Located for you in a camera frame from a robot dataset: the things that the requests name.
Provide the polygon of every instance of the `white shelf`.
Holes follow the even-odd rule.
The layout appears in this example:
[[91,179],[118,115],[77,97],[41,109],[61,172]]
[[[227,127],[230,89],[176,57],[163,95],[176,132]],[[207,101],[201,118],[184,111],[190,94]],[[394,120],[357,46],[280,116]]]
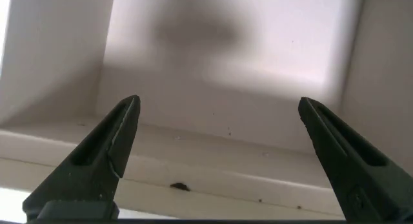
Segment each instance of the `white shelf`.
[[[57,166],[99,120],[9,127],[0,131],[1,157]],[[125,179],[182,182],[204,194],[342,215],[312,154],[151,125],[138,126]]]

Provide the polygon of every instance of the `white surface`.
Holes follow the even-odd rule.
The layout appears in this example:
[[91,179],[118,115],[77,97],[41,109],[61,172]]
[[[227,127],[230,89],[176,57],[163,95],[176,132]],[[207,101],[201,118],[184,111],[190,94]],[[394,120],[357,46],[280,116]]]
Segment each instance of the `white surface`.
[[[57,166],[98,121],[0,131],[1,157]],[[313,155],[167,128],[138,127],[125,178],[164,187],[183,182],[205,194],[342,214]]]
[[[53,167],[0,158],[0,187],[34,190]],[[306,210],[183,192],[122,179],[115,202],[125,209],[194,219],[343,219]]]
[[359,0],[114,0],[96,110],[312,152],[298,98],[336,105]]
[[11,1],[0,124],[92,112],[112,1]]
[[[23,201],[30,195],[29,191],[0,187],[0,220],[14,223],[26,223],[26,214],[22,210]],[[171,219],[172,217],[119,209],[119,219]]]
[[8,8],[10,0],[0,0],[0,79],[1,79],[1,64],[3,62],[3,50],[6,39],[6,27],[8,21]]
[[413,0],[366,0],[343,117],[413,175]]

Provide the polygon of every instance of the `white wall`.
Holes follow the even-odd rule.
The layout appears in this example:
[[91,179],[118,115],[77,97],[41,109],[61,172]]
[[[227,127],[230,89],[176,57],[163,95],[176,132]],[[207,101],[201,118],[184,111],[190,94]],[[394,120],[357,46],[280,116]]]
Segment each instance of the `white wall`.
[[1,78],[1,63],[3,61],[3,50],[6,39],[6,27],[8,21],[8,8],[10,0],[0,0],[0,78]]
[[11,1],[0,123],[92,112],[112,1]]
[[97,113],[138,94],[144,123],[312,152],[298,99],[338,103],[358,4],[114,0]]
[[343,117],[413,174],[413,0],[365,0]]

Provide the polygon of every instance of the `white panel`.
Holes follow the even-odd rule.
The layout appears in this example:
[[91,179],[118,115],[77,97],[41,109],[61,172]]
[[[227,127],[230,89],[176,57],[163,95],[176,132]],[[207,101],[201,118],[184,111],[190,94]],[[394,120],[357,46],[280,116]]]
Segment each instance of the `white panel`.
[[413,0],[365,0],[343,117],[413,174]]
[[92,112],[113,0],[11,0],[0,123]]
[[[0,187],[34,190],[54,167],[0,159]],[[194,219],[343,219],[307,210],[222,198],[122,179],[115,202],[131,209]]]
[[336,105],[359,0],[114,0],[97,113],[312,152],[298,98]]
[[[0,157],[56,166],[98,121],[2,130]],[[125,178],[164,187],[182,182],[195,192],[342,214],[313,155],[168,128],[138,127]]]

